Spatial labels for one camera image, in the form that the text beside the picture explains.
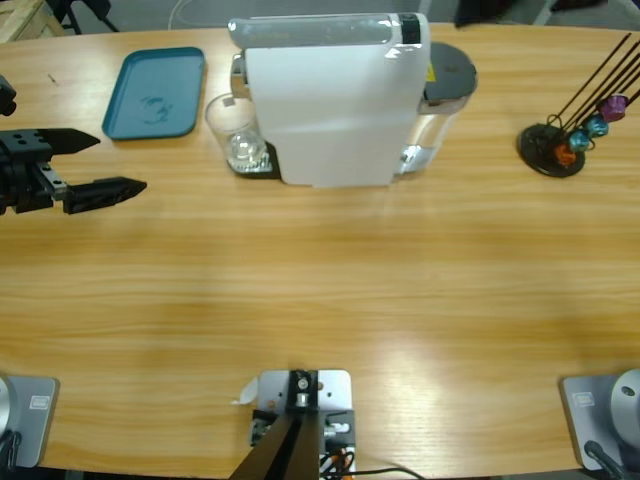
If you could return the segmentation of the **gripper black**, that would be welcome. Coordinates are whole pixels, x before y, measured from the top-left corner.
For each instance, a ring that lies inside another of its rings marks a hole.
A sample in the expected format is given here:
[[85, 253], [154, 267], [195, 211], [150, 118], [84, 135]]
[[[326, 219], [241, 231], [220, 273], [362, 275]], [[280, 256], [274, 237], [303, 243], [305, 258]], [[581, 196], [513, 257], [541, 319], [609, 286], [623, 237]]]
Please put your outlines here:
[[21, 214], [60, 202], [63, 211], [72, 215], [111, 207], [144, 191], [146, 182], [126, 177], [69, 186], [50, 165], [55, 155], [74, 154], [99, 143], [98, 138], [72, 128], [2, 131], [1, 146], [7, 153], [1, 155], [1, 214], [9, 208]]

